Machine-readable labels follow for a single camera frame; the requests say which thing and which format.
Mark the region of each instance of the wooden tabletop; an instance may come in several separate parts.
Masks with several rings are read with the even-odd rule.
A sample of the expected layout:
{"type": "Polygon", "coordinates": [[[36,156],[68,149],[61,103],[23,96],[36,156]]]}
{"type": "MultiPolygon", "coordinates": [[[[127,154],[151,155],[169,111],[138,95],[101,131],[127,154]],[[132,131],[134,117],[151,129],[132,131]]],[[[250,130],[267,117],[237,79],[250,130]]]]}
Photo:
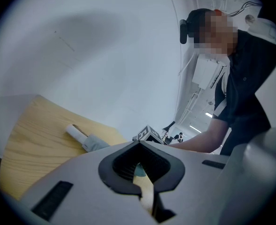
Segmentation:
{"type": "Polygon", "coordinates": [[[110,145],[126,142],[115,128],[72,113],[37,96],[19,118],[5,148],[0,166],[0,188],[16,199],[37,180],[68,159],[86,153],[65,132],[76,124],[110,145]]]}

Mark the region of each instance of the wooden table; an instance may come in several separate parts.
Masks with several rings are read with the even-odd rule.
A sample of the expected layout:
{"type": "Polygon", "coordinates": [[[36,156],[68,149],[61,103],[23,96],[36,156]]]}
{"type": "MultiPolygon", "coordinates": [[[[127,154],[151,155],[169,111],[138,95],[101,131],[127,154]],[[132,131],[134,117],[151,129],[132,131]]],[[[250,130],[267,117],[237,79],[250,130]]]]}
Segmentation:
{"type": "Polygon", "coordinates": [[[110,145],[126,140],[115,128],[72,113],[37,96],[14,126],[0,166],[0,188],[16,199],[37,180],[68,159],[86,153],[65,132],[76,124],[87,135],[94,134],[110,145]]]}

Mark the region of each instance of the ceiling light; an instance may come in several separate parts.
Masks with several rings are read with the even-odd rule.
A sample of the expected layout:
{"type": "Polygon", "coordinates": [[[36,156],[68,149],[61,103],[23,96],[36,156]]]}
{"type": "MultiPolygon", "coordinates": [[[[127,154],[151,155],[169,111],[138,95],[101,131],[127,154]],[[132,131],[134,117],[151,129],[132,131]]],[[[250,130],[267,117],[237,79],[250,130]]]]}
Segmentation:
{"type": "MultiPolygon", "coordinates": [[[[194,130],[197,130],[195,127],[189,125],[191,128],[193,128],[194,130]]],[[[199,133],[201,133],[201,131],[197,130],[199,133]]]]}
{"type": "Polygon", "coordinates": [[[211,115],[210,113],[205,113],[208,117],[210,117],[210,118],[212,118],[213,117],[213,115],[211,115]]]}

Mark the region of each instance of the man's arm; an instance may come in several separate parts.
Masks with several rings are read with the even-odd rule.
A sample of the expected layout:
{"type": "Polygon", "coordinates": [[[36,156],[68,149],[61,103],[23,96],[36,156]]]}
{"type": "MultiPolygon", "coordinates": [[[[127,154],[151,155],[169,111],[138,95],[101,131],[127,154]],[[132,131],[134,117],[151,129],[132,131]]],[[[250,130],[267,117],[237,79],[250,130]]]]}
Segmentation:
{"type": "Polygon", "coordinates": [[[206,132],[202,132],[188,141],[170,144],[168,146],[195,152],[210,153],[220,147],[228,129],[229,125],[227,122],[212,119],[206,132]]]}

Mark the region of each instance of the man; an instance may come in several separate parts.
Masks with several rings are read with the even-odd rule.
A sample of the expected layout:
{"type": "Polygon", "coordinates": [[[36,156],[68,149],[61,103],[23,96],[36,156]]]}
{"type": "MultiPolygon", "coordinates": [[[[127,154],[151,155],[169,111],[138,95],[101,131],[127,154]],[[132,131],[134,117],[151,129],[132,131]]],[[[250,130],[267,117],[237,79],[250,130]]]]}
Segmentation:
{"type": "Polygon", "coordinates": [[[179,143],[181,143],[183,141],[183,133],[181,132],[181,133],[175,135],[174,139],[177,139],[177,141],[179,143]]]}
{"type": "Polygon", "coordinates": [[[200,51],[227,55],[230,67],[217,82],[215,111],[207,131],[171,146],[210,153],[221,146],[231,127],[220,153],[229,156],[236,145],[270,128],[255,91],[276,66],[276,26],[258,16],[248,32],[237,30],[221,11],[209,9],[192,11],[186,25],[188,37],[200,51]]]}

